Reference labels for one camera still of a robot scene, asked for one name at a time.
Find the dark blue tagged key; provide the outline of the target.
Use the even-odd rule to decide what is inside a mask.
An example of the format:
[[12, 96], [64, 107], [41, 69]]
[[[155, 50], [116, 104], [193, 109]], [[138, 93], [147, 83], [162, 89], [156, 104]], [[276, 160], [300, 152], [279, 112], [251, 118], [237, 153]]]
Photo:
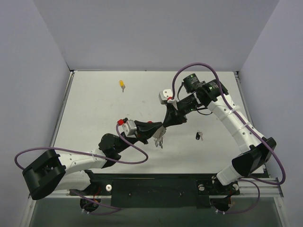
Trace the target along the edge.
[[196, 140], [203, 141], [203, 133], [201, 131], [197, 131]]

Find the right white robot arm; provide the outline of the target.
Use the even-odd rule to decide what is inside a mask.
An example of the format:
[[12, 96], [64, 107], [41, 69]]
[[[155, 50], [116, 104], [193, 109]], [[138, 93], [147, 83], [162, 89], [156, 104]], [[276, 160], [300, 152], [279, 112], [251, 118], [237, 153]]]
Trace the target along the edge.
[[160, 103], [167, 107], [163, 127], [186, 123], [186, 115], [201, 106], [209, 109], [223, 123], [241, 151], [211, 182], [214, 192], [223, 193], [231, 183], [264, 165], [270, 159], [270, 151], [276, 147], [276, 141], [265, 138], [248, 122], [228, 90], [217, 80], [201, 82], [196, 74], [191, 74], [183, 79], [183, 86], [188, 96], [179, 101], [172, 100], [171, 89], [159, 93]]

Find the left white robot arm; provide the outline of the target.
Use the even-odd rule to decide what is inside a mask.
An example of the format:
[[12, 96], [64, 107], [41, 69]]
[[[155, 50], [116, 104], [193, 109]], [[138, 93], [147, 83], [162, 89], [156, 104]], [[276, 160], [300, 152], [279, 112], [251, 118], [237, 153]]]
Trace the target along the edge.
[[40, 200], [56, 190], [78, 189], [88, 195], [97, 190], [97, 182], [86, 178], [79, 186], [75, 180], [66, 181], [66, 175], [90, 169], [102, 169], [123, 163], [121, 152], [132, 147], [142, 153], [148, 160], [148, 155], [135, 144], [148, 144], [154, 138], [157, 146], [162, 145], [162, 137], [166, 129], [161, 122], [140, 122], [121, 119], [116, 127], [121, 126], [123, 132], [106, 133], [102, 136], [96, 149], [82, 152], [65, 148], [45, 147], [43, 153], [27, 167], [22, 168], [22, 175], [29, 194], [33, 200]]

